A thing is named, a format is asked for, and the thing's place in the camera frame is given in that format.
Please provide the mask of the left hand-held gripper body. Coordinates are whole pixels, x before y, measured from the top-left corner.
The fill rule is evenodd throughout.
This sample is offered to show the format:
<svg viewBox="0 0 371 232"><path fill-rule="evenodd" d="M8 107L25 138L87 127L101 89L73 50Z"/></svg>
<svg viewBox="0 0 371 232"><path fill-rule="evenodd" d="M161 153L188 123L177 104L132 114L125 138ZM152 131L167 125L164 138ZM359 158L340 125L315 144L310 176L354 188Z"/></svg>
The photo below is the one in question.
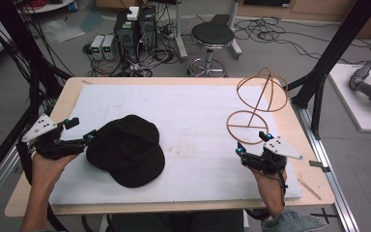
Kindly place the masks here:
<svg viewBox="0 0 371 232"><path fill-rule="evenodd" d="M87 146L83 143L83 138L62 140L63 130L65 130L63 121L55 123L46 114L43 114L21 137L21 141L31 142L40 155L51 160L81 154Z"/></svg>

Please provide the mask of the wooden ring hat stand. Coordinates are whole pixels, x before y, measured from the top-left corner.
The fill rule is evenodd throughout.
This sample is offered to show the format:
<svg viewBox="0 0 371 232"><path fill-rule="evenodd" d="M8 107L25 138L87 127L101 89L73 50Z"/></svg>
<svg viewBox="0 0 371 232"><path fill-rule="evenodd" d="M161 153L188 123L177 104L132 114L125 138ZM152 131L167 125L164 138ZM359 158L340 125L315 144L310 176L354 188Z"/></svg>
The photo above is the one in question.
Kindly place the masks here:
<svg viewBox="0 0 371 232"><path fill-rule="evenodd" d="M270 69L263 68L256 75L240 80L236 86L238 99L245 105L231 113L226 129L238 142L255 145L262 142L260 132L271 131L272 113L282 110L288 103L287 81Z"/></svg>

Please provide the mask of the black cap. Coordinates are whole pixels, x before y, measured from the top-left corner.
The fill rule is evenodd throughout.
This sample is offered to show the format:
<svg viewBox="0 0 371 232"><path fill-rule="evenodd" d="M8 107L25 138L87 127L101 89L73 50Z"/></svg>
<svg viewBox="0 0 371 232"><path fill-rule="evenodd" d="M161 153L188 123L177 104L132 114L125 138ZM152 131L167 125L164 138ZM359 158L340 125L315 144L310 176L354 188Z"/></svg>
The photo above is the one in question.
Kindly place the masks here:
<svg viewBox="0 0 371 232"><path fill-rule="evenodd" d="M131 189L151 183L165 167L156 125L137 115L101 127L86 150L86 159Z"/></svg>

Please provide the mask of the person's right hand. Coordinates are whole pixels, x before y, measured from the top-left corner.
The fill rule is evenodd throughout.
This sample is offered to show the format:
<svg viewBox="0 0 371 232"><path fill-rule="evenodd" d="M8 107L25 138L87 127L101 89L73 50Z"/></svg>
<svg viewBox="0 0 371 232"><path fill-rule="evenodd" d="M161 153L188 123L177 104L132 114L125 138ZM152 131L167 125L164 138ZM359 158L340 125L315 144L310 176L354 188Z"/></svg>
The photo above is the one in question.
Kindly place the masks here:
<svg viewBox="0 0 371 232"><path fill-rule="evenodd" d="M266 208L271 216L275 218L284 210L283 192L279 175L264 175L256 170L252 170L252 174L255 177L259 193L266 205Z"/></svg>

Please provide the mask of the person's left hand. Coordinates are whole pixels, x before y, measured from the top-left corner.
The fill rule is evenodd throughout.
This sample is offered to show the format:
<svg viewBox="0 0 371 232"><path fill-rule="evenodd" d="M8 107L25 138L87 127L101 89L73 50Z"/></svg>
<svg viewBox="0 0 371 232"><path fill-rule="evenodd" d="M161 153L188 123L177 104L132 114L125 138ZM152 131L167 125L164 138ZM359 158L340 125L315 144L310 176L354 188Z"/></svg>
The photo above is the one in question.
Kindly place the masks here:
<svg viewBox="0 0 371 232"><path fill-rule="evenodd" d="M75 158L76 155L70 155L60 159L47 159L36 153L32 158L32 191L51 193L65 167Z"/></svg>

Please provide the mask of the white foam mat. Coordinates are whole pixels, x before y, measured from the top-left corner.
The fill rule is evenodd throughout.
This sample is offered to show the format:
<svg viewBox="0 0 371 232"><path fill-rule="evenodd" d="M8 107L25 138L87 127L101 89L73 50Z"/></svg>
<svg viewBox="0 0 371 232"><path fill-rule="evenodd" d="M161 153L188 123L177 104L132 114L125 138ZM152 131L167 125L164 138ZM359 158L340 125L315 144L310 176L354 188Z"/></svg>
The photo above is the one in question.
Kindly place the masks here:
<svg viewBox="0 0 371 232"><path fill-rule="evenodd" d="M134 114L157 126L166 164L150 184L125 188L79 156L66 167L50 202L257 200L260 195L255 179L241 165L237 140L226 127L229 115L243 107L230 85L86 85L71 113L80 123L66 130L63 139L79 138L114 119Z"/></svg>

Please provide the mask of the grey power supply unit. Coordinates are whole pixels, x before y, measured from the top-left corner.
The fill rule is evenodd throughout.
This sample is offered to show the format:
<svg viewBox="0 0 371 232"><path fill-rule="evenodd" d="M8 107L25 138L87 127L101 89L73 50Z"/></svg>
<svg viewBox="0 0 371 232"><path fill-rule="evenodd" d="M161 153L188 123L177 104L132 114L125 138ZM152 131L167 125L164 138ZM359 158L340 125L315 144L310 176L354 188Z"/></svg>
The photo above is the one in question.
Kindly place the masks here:
<svg viewBox="0 0 371 232"><path fill-rule="evenodd" d="M104 40L104 35L96 35L93 39L90 48L92 55L95 60L101 60L103 58L102 43Z"/></svg>
<svg viewBox="0 0 371 232"><path fill-rule="evenodd" d="M112 35L107 35L102 43L102 50L105 60L114 60L116 55L116 44Z"/></svg>

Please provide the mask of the white board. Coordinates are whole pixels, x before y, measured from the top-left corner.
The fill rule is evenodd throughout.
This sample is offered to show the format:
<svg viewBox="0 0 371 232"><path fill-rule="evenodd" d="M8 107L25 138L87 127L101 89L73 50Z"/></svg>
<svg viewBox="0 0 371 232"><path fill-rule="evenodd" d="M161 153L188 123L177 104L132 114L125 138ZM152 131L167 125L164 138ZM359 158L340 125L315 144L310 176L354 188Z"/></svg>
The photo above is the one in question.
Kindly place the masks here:
<svg viewBox="0 0 371 232"><path fill-rule="evenodd" d="M349 87L352 74L360 65L336 64L329 74L336 92L359 131L371 132L371 101Z"/></svg>

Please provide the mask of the clear plastic sheet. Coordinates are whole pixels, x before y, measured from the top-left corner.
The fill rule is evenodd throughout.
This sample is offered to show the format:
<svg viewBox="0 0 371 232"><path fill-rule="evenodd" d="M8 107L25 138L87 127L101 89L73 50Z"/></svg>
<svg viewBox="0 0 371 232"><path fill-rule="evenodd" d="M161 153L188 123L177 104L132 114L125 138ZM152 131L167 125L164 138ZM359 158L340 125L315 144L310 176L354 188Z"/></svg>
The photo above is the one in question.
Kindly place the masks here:
<svg viewBox="0 0 371 232"><path fill-rule="evenodd" d="M80 27L70 27L64 20L48 21L43 25L43 33L47 40L58 43L84 35Z"/></svg>

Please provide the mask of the black computer tower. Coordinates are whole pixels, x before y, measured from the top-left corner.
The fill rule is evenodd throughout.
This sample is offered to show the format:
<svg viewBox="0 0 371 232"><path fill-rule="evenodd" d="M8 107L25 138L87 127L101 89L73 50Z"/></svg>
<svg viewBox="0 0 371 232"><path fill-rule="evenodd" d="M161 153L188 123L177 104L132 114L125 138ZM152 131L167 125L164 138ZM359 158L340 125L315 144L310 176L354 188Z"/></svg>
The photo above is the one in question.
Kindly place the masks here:
<svg viewBox="0 0 371 232"><path fill-rule="evenodd" d="M128 58L132 63L136 63L136 46L139 41L138 22L128 20L127 15L128 11L118 13L114 34L121 57Z"/></svg>
<svg viewBox="0 0 371 232"><path fill-rule="evenodd" d="M138 17L140 34L143 44L150 48L157 47L157 22L156 7L149 6L142 8Z"/></svg>

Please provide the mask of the black round stool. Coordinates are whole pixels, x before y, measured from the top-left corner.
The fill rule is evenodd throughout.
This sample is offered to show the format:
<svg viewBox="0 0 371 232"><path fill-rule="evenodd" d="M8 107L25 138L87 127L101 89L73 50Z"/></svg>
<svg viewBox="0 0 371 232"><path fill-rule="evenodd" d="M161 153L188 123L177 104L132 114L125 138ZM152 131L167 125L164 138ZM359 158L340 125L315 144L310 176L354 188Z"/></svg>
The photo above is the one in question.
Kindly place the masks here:
<svg viewBox="0 0 371 232"><path fill-rule="evenodd" d="M206 49L206 56L197 58L187 68L187 73L194 77L227 77L225 66L213 58L215 49L228 48L234 41L234 33L226 25L205 22L194 26L191 40Z"/></svg>

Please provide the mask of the round white table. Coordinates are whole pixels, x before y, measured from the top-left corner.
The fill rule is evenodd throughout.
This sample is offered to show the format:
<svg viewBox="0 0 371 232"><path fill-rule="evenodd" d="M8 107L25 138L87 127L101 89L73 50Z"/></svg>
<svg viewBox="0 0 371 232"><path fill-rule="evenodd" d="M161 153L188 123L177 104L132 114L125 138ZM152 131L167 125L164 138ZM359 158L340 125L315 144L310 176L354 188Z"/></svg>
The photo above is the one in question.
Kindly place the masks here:
<svg viewBox="0 0 371 232"><path fill-rule="evenodd" d="M67 7L69 4L73 3L75 0L63 0L62 3L57 4L50 4L46 3L41 8L31 8L26 3L21 4L17 7L17 11L19 13L25 13L25 14L40 14L40 13L47 13L55 10L59 10L62 8Z"/></svg>

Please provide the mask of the white box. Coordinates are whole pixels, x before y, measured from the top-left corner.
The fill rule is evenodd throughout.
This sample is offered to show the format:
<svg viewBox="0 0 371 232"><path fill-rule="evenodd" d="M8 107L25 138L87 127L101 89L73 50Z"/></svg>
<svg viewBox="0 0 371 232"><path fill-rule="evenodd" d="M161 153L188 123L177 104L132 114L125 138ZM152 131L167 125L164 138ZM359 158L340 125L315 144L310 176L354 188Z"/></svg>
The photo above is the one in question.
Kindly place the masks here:
<svg viewBox="0 0 371 232"><path fill-rule="evenodd" d="M128 8L127 20L135 21L139 17L139 8L137 6L130 6Z"/></svg>

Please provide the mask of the metal bracket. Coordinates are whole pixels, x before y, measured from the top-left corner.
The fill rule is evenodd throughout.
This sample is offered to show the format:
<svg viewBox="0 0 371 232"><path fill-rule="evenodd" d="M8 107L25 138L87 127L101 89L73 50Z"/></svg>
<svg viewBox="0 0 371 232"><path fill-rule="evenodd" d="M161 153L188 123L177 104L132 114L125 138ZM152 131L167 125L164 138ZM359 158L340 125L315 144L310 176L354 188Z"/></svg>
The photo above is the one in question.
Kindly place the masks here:
<svg viewBox="0 0 371 232"><path fill-rule="evenodd" d="M328 166L324 166L324 164L320 161L310 160L309 165L313 167L319 167L324 173L330 172L330 168Z"/></svg>

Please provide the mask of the black frame post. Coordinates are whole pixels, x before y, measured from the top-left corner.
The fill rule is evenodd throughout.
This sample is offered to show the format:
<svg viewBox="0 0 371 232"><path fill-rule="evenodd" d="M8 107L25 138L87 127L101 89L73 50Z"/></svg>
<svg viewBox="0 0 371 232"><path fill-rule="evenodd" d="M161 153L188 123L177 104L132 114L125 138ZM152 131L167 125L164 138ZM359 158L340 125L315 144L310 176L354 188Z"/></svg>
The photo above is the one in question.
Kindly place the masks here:
<svg viewBox="0 0 371 232"><path fill-rule="evenodd" d="M30 105L0 146L0 164L10 147L25 129L38 119L41 107L53 110L64 83L72 78L71 72L50 63L39 49L28 24L24 21L19 0L0 0L0 44L14 60L29 84Z"/></svg>
<svg viewBox="0 0 371 232"><path fill-rule="evenodd" d="M356 0L314 68L286 85L289 91L300 87L292 102L306 109L314 98L310 129L320 139L320 119L325 82L329 73L371 17L371 0Z"/></svg>

